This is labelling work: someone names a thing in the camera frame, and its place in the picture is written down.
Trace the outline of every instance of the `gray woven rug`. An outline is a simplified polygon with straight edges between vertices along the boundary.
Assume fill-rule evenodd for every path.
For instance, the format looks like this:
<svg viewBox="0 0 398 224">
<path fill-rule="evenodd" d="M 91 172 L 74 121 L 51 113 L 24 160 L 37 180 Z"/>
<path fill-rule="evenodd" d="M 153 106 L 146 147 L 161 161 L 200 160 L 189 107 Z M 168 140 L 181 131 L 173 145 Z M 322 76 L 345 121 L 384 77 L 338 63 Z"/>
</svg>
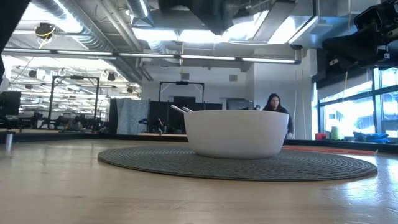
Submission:
<svg viewBox="0 0 398 224">
<path fill-rule="evenodd" d="M 203 157 L 177 146 L 132 147 L 100 152 L 98 159 L 128 169 L 228 180 L 339 180 L 377 173 L 375 165 L 359 159 L 288 150 L 270 159 L 242 160 Z"/>
</svg>

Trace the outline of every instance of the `overhead lamp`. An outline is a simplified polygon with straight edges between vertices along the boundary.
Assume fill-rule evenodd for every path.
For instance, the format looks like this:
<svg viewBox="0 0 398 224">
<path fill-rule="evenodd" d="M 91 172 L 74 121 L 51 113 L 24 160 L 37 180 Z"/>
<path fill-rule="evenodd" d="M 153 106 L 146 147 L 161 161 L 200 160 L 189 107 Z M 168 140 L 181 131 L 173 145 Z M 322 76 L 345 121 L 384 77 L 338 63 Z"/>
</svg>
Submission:
<svg viewBox="0 0 398 224">
<path fill-rule="evenodd" d="M 114 76 L 114 72 L 108 72 L 108 80 L 115 81 L 116 77 Z"/>
<path fill-rule="evenodd" d="M 315 16 L 308 22 L 302 29 L 300 29 L 292 38 L 288 41 L 289 44 L 293 44 L 301 35 L 304 34 L 317 20 L 319 19 L 318 16 Z"/>
<path fill-rule="evenodd" d="M 122 57 L 174 58 L 172 54 L 120 53 Z"/>
<path fill-rule="evenodd" d="M 77 50 L 59 50 L 59 54 L 79 54 L 79 55 L 93 55 L 93 56 L 112 56 L 111 52 L 92 52 L 92 51 L 77 51 Z"/>
<path fill-rule="evenodd" d="M 296 63 L 295 60 L 276 59 L 276 58 L 242 58 L 243 62 L 262 62 L 262 63 Z"/>
<path fill-rule="evenodd" d="M 12 48 L 6 47 L 3 52 L 13 52 L 13 53 L 35 53 L 35 54 L 50 54 L 50 50 L 42 50 L 42 49 L 21 49 L 21 48 Z"/>
<path fill-rule="evenodd" d="M 36 78 L 37 76 L 37 71 L 36 70 L 30 70 L 28 73 L 29 77 L 31 78 Z"/>
<path fill-rule="evenodd" d="M 67 73 L 64 69 L 65 68 L 62 68 L 61 70 L 58 71 L 59 76 L 64 76 Z"/>
<path fill-rule="evenodd" d="M 182 59 L 204 59 L 204 60 L 235 60 L 236 57 L 201 56 L 201 55 L 181 55 Z"/>
<path fill-rule="evenodd" d="M 127 92 L 128 93 L 133 93 L 134 89 L 131 86 L 127 87 Z"/>
<path fill-rule="evenodd" d="M 107 74 L 107 70 L 105 70 L 105 71 L 103 71 L 102 73 L 101 73 L 101 78 L 107 78 L 108 77 L 108 74 Z"/>
</svg>

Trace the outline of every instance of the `hanging cable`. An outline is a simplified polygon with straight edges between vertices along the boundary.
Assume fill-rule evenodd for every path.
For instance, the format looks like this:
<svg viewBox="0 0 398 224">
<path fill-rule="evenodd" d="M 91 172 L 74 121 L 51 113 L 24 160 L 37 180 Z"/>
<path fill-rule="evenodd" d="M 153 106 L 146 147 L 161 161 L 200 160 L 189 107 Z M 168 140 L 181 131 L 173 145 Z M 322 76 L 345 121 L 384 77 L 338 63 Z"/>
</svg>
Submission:
<svg viewBox="0 0 398 224">
<path fill-rule="evenodd" d="M 51 35 L 51 34 L 52 34 L 51 32 L 48 33 L 47 36 L 45 37 L 45 40 L 47 40 L 47 38 L 48 38 L 49 35 Z M 32 57 L 32 58 L 28 61 L 28 63 L 25 65 L 25 67 L 22 69 L 22 71 L 17 75 L 17 77 L 15 77 L 15 79 L 13 79 L 12 82 L 10 82 L 10 84 L 14 83 L 14 82 L 20 77 L 20 75 L 22 75 L 22 73 L 24 73 L 24 71 L 25 71 L 26 68 L 29 66 L 29 64 L 33 61 L 34 58 L 35 58 L 35 57 Z"/>
<path fill-rule="evenodd" d="M 296 81 L 297 81 L 297 68 L 294 71 L 294 82 L 296 82 Z M 297 108 L 297 88 L 296 88 L 295 93 L 294 93 L 293 127 L 295 127 L 296 108 Z M 295 135 L 296 135 L 296 133 L 294 131 L 293 132 L 293 137 L 292 137 L 293 139 L 295 139 Z"/>
<path fill-rule="evenodd" d="M 303 49 L 301 49 L 301 60 L 303 60 L 304 53 Z M 307 140 L 307 125 L 305 122 L 305 99 L 304 99 L 304 66 L 301 63 L 301 74 L 302 74 L 302 93 L 303 93 L 303 118 L 304 118 L 304 138 Z"/>
</svg>

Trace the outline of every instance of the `white bowl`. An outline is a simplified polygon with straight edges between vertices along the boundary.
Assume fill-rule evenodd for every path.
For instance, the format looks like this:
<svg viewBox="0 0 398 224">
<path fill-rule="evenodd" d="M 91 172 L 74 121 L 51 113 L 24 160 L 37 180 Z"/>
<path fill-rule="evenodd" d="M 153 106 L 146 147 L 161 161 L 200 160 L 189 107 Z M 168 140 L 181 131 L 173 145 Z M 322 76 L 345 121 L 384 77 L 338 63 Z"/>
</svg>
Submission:
<svg viewBox="0 0 398 224">
<path fill-rule="evenodd" d="M 189 147 L 199 155 L 263 159 L 280 152 L 289 116 L 271 111 L 208 110 L 185 113 Z"/>
</svg>

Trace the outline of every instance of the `ceiling light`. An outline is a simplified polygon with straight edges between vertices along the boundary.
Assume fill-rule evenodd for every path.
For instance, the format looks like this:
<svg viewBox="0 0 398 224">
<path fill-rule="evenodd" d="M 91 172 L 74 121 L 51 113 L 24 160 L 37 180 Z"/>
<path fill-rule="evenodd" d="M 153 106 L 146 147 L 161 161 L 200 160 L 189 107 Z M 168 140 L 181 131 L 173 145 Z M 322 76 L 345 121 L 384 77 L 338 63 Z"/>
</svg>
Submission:
<svg viewBox="0 0 398 224">
<path fill-rule="evenodd" d="M 184 30 L 179 40 L 186 43 L 221 43 L 222 36 L 214 35 L 210 30 Z"/>
<path fill-rule="evenodd" d="M 105 70 L 101 73 L 101 78 L 107 78 L 107 77 L 108 77 L 107 70 Z"/>
<path fill-rule="evenodd" d="M 80 85 L 80 87 L 96 87 L 96 85 Z M 100 85 L 100 88 L 117 88 L 114 85 Z"/>
<path fill-rule="evenodd" d="M 58 71 L 59 76 L 64 76 L 67 72 L 64 69 Z"/>
<path fill-rule="evenodd" d="M 98 59 L 102 59 L 102 60 L 116 60 L 116 57 L 100 57 L 100 56 L 87 56 L 88 59 L 92 59 L 92 60 L 98 60 Z"/>
<path fill-rule="evenodd" d="M 114 76 L 114 72 L 108 72 L 108 80 L 115 81 L 116 77 Z"/>
<path fill-rule="evenodd" d="M 132 31 L 136 35 L 137 39 L 146 41 L 173 41 L 177 40 L 177 35 L 174 30 L 171 29 L 140 29 L 132 28 Z"/>
<path fill-rule="evenodd" d="M 312 20 L 305 25 L 301 30 L 299 30 L 289 41 L 289 44 L 293 44 L 301 35 L 304 34 L 305 31 L 307 31 L 316 21 L 318 20 L 318 16 L 315 16 L 312 18 Z"/>
<path fill-rule="evenodd" d="M 263 11 L 260 15 L 254 15 L 254 20 L 256 21 L 252 27 L 252 29 L 249 31 L 249 33 L 246 35 L 246 40 L 251 40 L 253 37 L 257 34 L 257 31 L 260 29 L 260 26 L 266 19 L 268 15 L 268 10 Z"/>
<path fill-rule="evenodd" d="M 120 53 L 119 55 L 122 57 L 174 58 L 172 54 Z"/>
<path fill-rule="evenodd" d="M 235 60 L 235 57 L 201 56 L 201 55 L 181 55 L 182 59 L 207 59 L 207 60 Z"/>
<path fill-rule="evenodd" d="M 134 89 L 131 86 L 127 87 L 127 92 L 128 93 L 133 93 L 133 91 L 134 91 Z"/>
<path fill-rule="evenodd" d="M 111 52 L 92 52 L 92 51 L 77 51 L 77 50 L 59 50 L 59 54 L 70 54 L 70 55 L 101 55 L 101 56 L 112 56 Z"/>
<path fill-rule="evenodd" d="M 296 63 L 295 60 L 275 59 L 275 58 L 242 58 L 243 62 L 262 62 L 262 63 Z"/>
<path fill-rule="evenodd" d="M 37 53 L 37 54 L 50 54 L 50 50 L 42 50 L 42 49 L 20 49 L 20 48 L 4 48 L 3 52 L 14 52 L 14 53 Z"/>
<path fill-rule="evenodd" d="M 37 71 L 36 70 L 31 70 L 31 71 L 29 71 L 29 77 L 31 77 L 31 78 L 36 78 L 36 75 L 37 75 Z"/>
</svg>

